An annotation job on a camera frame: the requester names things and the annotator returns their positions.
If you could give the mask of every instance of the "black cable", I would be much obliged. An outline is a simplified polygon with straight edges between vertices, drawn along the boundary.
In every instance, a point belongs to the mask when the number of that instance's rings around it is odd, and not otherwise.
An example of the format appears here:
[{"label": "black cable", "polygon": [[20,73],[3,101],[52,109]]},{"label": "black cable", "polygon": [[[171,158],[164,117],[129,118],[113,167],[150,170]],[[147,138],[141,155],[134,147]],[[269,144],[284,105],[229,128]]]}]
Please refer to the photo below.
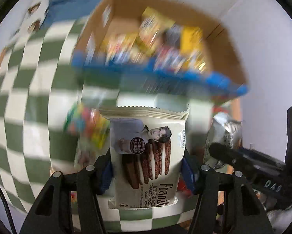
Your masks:
[{"label": "black cable", "polygon": [[10,225],[11,231],[12,231],[13,234],[17,234],[16,228],[15,228],[15,224],[13,223],[13,218],[11,216],[11,213],[10,213],[6,198],[5,198],[1,188],[0,188],[0,197],[1,197],[1,200],[3,202],[4,208],[5,208],[5,211],[6,211],[6,214],[7,214],[7,218],[8,218],[8,221],[9,221],[9,225]]}]

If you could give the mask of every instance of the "silver foil package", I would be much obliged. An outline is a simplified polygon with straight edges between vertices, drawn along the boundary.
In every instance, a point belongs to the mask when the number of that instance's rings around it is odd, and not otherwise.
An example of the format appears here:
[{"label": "silver foil package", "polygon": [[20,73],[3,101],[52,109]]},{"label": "silver foil package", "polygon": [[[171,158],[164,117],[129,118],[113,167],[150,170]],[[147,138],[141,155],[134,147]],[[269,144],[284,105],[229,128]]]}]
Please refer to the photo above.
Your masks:
[{"label": "silver foil package", "polygon": [[228,148],[238,149],[241,138],[241,122],[232,119],[227,113],[217,113],[212,119],[207,135],[203,162],[215,170],[223,168],[226,164],[210,155],[209,146],[212,143],[220,143]]}]

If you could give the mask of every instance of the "franzzi cookie package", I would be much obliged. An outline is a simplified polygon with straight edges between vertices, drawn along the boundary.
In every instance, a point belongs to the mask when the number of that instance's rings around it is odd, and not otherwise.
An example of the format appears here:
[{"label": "franzzi cookie package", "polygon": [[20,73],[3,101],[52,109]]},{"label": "franzzi cookie package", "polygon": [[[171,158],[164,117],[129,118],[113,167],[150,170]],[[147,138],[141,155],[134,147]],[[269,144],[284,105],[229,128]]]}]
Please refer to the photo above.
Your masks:
[{"label": "franzzi cookie package", "polygon": [[175,202],[189,110],[146,107],[100,110],[110,120],[115,198],[110,208],[162,207]]}]

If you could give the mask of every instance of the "blue gripper pad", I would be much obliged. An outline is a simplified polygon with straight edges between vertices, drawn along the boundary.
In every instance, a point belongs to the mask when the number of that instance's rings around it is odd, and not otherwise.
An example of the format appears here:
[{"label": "blue gripper pad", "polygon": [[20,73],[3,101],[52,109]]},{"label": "blue gripper pad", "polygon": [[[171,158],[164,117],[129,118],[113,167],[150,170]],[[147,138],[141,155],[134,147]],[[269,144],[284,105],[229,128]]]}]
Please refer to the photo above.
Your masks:
[{"label": "blue gripper pad", "polygon": [[98,194],[102,195],[109,188],[113,177],[110,149],[105,155],[99,156],[94,165],[99,187]]},{"label": "blue gripper pad", "polygon": [[195,194],[195,183],[199,179],[199,162],[196,156],[189,155],[186,148],[182,161],[181,173],[187,189]]},{"label": "blue gripper pad", "polygon": [[108,162],[106,168],[103,170],[102,179],[100,183],[100,190],[104,193],[109,189],[113,177],[111,160]]}]

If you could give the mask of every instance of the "colorful snack package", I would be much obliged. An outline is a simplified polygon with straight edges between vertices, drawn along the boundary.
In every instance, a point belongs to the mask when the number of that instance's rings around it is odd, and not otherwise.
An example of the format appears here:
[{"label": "colorful snack package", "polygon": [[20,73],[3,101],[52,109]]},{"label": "colorful snack package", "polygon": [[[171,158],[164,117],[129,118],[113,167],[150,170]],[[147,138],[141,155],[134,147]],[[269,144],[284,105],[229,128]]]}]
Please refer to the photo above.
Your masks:
[{"label": "colorful snack package", "polygon": [[89,139],[101,149],[109,135],[109,121],[98,110],[89,109],[83,103],[74,104],[68,112],[64,130]]},{"label": "colorful snack package", "polygon": [[162,44],[162,33],[171,28],[175,21],[161,15],[153,8],[147,7],[142,14],[142,24],[135,43],[147,56],[153,56]]},{"label": "colorful snack package", "polygon": [[165,70],[167,72],[176,74],[182,68],[185,62],[186,57],[181,55],[180,51],[175,47],[162,46],[158,50],[154,69]]},{"label": "colorful snack package", "polygon": [[175,202],[189,110],[100,109],[110,120],[115,197],[110,208],[162,207]]},{"label": "colorful snack package", "polygon": [[187,71],[202,73],[206,68],[203,53],[203,32],[199,27],[183,27],[181,32],[180,52],[188,57],[183,67]]},{"label": "colorful snack package", "polygon": [[116,64],[147,62],[146,56],[134,44],[136,36],[137,33],[109,37],[106,45],[106,64],[110,60]]},{"label": "colorful snack package", "polygon": [[181,70],[200,74],[206,69],[202,38],[199,27],[174,25],[167,30],[165,44],[179,49],[180,56],[186,57]]}]

